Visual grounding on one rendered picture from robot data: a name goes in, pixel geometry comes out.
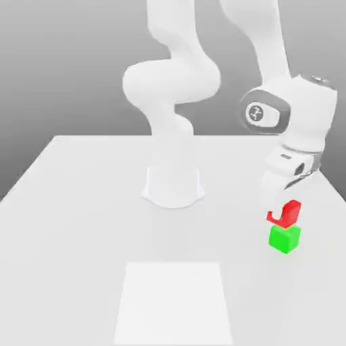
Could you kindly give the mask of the small green cube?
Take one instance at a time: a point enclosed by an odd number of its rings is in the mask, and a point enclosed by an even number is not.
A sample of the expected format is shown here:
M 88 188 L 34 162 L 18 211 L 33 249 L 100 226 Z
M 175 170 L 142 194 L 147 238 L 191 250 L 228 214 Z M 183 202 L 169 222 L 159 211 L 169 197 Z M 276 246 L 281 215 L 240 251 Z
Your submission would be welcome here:
M 292 225 L 288 228 L 274 225 L 270 229 L 269 245 L 288 254 L 298 246 L 300 234 L 301 229 L 296 225 Z

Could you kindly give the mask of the small red cube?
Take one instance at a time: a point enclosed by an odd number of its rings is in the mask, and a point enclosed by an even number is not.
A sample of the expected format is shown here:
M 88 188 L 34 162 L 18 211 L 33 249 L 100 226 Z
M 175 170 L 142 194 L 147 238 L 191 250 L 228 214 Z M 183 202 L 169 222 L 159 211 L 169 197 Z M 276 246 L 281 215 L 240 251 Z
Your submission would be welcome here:
M 282 213 L 279 219 L 275 219 L 272 217 L 272 212 L 269 211 L 267 213 L 267 221 L 278 225 L 282 228 L 288 228 L 294 223 L 296 223 L 298 217 L 299 217 L 299 212 L 301 209 L 301 203 L 296 200 L 290 200 L 284 206 L 282 207 Z

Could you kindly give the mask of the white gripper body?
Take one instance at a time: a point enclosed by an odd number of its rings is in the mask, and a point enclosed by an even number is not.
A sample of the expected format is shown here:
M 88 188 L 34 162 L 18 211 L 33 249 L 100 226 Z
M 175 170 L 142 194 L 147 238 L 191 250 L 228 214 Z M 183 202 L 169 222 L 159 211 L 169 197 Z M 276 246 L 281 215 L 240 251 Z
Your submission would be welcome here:
M 298 200 L 311 185 L 315 175 L 316 173 L 294 176 L 266 170 L 258 188 L 258 207 L 272 209 L 284 205 L 292 199 Z

